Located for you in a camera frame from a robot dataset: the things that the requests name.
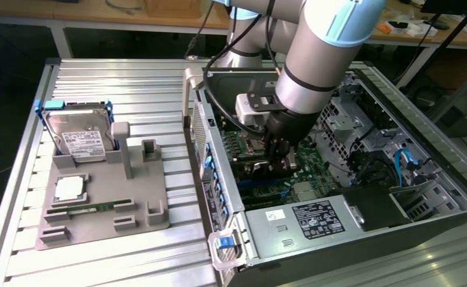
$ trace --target warning label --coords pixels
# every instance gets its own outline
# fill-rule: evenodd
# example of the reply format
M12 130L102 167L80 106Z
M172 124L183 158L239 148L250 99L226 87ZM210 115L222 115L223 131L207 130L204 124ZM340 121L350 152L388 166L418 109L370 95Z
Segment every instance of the warning label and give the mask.
M294 213L307 239L315 239L344 231L328 200L295 206Z
M87 132L63 133L63 140L75 158L98 157L106 155L103 138L98 130Z

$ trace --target aluminum extrusion table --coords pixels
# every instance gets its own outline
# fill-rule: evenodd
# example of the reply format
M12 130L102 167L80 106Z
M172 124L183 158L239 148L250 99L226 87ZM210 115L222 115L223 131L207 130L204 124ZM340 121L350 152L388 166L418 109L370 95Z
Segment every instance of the aluminum extrusion table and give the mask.
M31 113L0 207L0 286L215 286L180 123L183 71L204 64L64 60L46 66L36 99L110 98L115 120L131 123L128 144L156 139L162 145L171 227L35 250L54 144ZM286 286L467 286L467 224L411 250Z

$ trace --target table leg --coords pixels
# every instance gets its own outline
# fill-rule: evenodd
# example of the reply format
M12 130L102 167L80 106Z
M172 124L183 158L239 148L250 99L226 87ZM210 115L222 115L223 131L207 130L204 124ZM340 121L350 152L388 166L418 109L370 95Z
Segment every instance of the table leg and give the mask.
M428 60L430 56L432 55L436 49L438 49L438 46L431 46L423 49L416 60L412 62L411 67L408 68L406 74L402 76L402 79L396 84L396 88L400 88L408 84L408 82L415 77L418 71L423 67L426 61Z
M68 43L67 34L63 25L51 26L52 38L55 40L56 49L60 58L74 58L72 49Z

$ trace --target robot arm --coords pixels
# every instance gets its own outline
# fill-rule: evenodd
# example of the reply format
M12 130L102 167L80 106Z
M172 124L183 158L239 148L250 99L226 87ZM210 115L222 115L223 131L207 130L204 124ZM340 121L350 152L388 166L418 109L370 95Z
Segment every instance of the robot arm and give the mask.
M231 0L230 4L264 13L270 2ZM279 42L283 42L282 38L286 37L287 41L291 40L291 45L274 95L284 109L272 111L266 123L266 155L272 165L271 169L294 173L294 170L290 170L295 167L291 159L292 150L315 125L319 113L328 103L359 48L371 36L383 9L384 0L274 2L272 18L278 17L290 22L299 19L299 22L295 34L292 28L288 28L295 26L290 22L283 22L287 23L284 24L288 28L287 34L282 29L275 31L272 37ZM264 21L259 24L260 27L264 27ZM263 49L264 42L263 45L256 44L256 39L264 39L266 31L259 30L250 31L251 35L243 39L244 42L236 43L232 53L242 51L243 56L242 53L246 51L256 53ZM262 64L262 58L258 62L246 63L232 60L231 55L230 58L227 55L222 60L223 66Z

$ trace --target green circuit board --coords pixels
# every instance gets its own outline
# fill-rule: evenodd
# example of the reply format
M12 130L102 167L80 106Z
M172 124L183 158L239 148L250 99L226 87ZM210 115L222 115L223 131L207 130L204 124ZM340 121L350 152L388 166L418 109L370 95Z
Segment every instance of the green circuit board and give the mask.
M239 163L263 158L263 142L246 132L222 132L222 137L235 174L235 166ZM243 186L236 178L246 210L318 199L339 187L316 148L311 147L308 142L300 144L296 160L300 170L292 177L270 181L255 187Z

